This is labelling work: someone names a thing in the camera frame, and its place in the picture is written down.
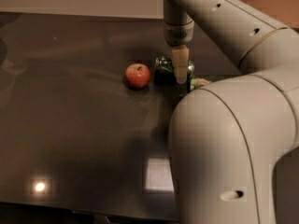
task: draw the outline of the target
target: red apple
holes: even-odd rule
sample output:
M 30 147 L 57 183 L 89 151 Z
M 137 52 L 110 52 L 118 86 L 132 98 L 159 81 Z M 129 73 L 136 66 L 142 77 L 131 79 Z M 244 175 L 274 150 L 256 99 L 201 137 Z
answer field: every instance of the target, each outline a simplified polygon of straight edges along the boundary
M 150 70 L 143 63 L 133 63 L 126 69 L 125 78 L 130 88 L 141 90 L 150 82 Z

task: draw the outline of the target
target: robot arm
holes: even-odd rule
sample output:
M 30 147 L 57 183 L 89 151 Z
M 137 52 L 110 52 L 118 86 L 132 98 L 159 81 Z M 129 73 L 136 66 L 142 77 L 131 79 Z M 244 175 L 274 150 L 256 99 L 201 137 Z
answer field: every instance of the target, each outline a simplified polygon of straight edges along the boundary
M 173 0 L 245 75 L 188 94 L 169 128 L 183 224 L 275 224 L 273 171 L 298 145 L 299 35 L 237 0 Z

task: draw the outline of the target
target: bright light spot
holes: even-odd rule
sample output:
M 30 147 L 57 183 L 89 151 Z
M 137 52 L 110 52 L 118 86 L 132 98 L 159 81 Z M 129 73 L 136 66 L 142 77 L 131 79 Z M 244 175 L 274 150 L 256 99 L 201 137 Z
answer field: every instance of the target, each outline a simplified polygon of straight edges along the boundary
M 149 191 L 174 191 L 169 159 L 148 159 L 145 177 L 145 189 Z
M 46 187 L 45 183 L 43 183 L 43 182 L 37 183 L 36 184 L 36 191 L 37 192 L 44 191 L 45 187 Z

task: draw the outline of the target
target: apple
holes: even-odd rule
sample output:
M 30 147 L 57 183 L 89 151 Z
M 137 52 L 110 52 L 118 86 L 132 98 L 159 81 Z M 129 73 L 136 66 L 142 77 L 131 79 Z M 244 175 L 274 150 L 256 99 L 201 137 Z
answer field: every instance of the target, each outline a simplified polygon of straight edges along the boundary
M 150 70 L 143 63 L 133 63 L 127 67 L 125 78 L 130 88 L 141 90 L 150 82 Z

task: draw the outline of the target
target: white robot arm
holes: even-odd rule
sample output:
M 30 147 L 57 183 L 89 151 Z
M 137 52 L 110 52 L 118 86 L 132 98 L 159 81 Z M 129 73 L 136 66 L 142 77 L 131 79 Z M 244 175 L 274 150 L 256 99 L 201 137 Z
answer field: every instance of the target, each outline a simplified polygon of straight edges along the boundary
M 298 146 L 299 35 L 238 0 L 172 0 L 245 74 L 188 94 L 169 128 L 183 224 L 275 224 L 273 170 Z

